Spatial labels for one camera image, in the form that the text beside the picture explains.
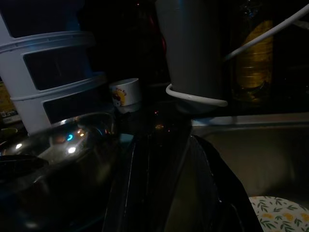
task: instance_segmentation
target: stainless steel bowl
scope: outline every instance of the stainless steel bowl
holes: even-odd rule
[[[102,216],[119,149],[113,118],[95,113],[2,150],[0,230],[59,232]]]

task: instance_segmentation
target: small white cup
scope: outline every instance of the small white cup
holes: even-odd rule
[[[138,78],[117,81],[110,84],[114,106],[120,113],[135,112],[141,107],[141,92]]]

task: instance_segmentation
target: plastic bin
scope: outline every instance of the plastic bin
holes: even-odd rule
[[[0,46],[0,76],[11,98],[37,96],[92,78],[86,48],[89,32],[57,32],[16,39]]]
[[[103,110],[105,103],[96,88],[104,83],[107,79],[102,74],[74,83],[66,89],[11,100],[28,133],[34,134],[63,119]]]
[[[14,38],[79,30],[76,13],[84,0],[1,0],[0,44]]]

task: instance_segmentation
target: patterned plate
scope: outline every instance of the patterned plate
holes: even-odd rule
[[[309,232],[309,210],[278,197],[250,197],[264,232]]]

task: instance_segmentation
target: stainless steel sink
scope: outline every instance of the stainless steel sink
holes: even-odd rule
[[[222,117],[193,121],[248,196],[275,196],[309,208],[309,114]]]

